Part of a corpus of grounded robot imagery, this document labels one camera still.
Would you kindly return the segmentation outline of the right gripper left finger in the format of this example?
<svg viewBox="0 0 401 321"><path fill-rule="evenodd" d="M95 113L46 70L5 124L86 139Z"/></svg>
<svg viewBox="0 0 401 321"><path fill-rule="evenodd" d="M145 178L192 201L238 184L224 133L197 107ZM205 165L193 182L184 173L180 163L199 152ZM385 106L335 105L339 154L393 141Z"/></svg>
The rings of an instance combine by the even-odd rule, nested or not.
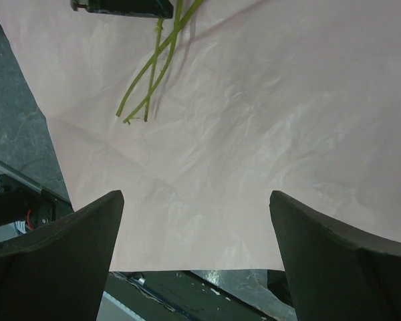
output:
<svg viewBox="0 0 401 321"><path fill-rule="evenodd" d="M95 320L124 208L111 191L0 242L0 320Z"/></svg>

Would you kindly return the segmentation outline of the purple flower bouquet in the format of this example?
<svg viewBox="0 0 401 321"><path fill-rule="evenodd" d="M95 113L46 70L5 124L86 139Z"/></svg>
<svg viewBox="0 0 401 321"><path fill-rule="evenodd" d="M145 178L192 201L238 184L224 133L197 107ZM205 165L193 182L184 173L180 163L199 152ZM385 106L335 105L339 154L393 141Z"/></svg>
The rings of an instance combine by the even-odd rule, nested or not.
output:
<svg viewBox="0 0 401 321"><path fill-rule="evenodd" d="M74 209L113 190L111 270L280 270L283 191L401 242L401 1L205 1L147 122L153 19L0 1Z"/></svg>

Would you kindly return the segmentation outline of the orange dried flower spray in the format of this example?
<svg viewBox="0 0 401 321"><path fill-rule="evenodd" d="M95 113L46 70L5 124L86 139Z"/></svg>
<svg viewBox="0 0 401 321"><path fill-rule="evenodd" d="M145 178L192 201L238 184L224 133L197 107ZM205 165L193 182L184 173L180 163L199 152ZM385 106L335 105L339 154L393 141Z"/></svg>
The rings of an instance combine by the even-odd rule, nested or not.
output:
<svg viewBox="0 0 401 321"><path fill-rule="evenodd" d="M168 57L165 61L165 64L159 74L159 76L157 77L156 81L154 82L154 91L156 90L156 88L158 87L158 85L161 83L171 61L172 58L174 56L174 51L175 51L175 47L176 47L176 41L178 38L178 33L179 33L179 28L180 27L180 20L178 22L174 22L174 29L172 31L172 33L170 34L170 50L168 53ZM141 103L139 103L139 105L124 119L123 123L128 123L130 124L131 120L134 119L138 119L138 117L136 117L136 114L143 108L145 107L145 103L146 103L146 97L143 99L143 101L141 101Z"/></svg>

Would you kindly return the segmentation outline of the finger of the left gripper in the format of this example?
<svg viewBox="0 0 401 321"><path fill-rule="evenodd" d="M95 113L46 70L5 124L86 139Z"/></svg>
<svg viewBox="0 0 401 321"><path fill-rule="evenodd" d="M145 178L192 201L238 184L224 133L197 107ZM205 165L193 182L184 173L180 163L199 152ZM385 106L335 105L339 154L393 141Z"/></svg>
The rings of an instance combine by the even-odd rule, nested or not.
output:
<svg viewBox="0 0 401 321"><path fill-rule="evenodd" d="M167 0L71 0L74 11L85 9L88 13L172 19L173 5Z"/></svg>

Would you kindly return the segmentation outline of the cream rosebud spray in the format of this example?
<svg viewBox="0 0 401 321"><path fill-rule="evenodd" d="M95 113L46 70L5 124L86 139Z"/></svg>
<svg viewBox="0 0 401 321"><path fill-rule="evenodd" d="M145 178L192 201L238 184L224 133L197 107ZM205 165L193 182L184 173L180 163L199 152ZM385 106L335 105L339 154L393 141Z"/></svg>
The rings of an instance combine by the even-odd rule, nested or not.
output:
<svg viewBox="0 0 401 321"><path fill-rule="evenodd" d="M183 9L183 1L177 1L176 3L176 13L174 17L174 23L173 23L173 29L168 35L168 37L161 41L161 36L162 36L162 30L163 30L163 18L160 18L156 24L156 43L155 43L155 48L153 51L152 56L150 59L146 62L146 64L141 68L141 70L138 72L136 77L132 80L132 83L128 86L127 91L122 97L122 100L119 104L119 107L116 111L116 116L121 117L124 107L129 99L129 96L137 86L138 82L141 80L143 75L148 71L149 68L151 68L151 73L150 73L150 80L149 80L149 85L148 85L148 92L146 96L143 98L143 100L129 113L129 115L123 120L123 123L130 123L131 120L137 119L136 115L137 113L142 109L145 108L144 111L144 121L146 122L148 120L148 114L149 114L149 108L150 108L150 101L151 97L154 93L154 91L157 89L158 85L161 83L165 73L167 72L170 63L174 57L175 49L176 49L176 44L178 41L178 35L181 33L183 28L187 25L187 23L191 20L191 18L195 15L197 10L201 7L201 5L204 3L204 1L193 1L193 3L189 6L189 8L185 11L185 13L182 15L182 9ZM159 75L157 78L154 77L155 71L156 71L156 66L158 62L158 58L160 57L161 53L169 49L168 51L168 56L166 58L166 61L163 65L163 68L161 69Z"/></svg>

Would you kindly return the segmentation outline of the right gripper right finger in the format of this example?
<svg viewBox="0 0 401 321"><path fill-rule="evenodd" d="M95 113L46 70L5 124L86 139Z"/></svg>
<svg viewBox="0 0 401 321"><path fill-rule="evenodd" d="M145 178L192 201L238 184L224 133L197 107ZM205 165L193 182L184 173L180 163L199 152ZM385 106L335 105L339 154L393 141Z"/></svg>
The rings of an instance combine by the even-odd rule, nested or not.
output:
<svg viewBox="0 0 401 321"><path fill-rule="evenodd" d="M269 210L298 320L401 320L401 243L273 191Z"/></svg>

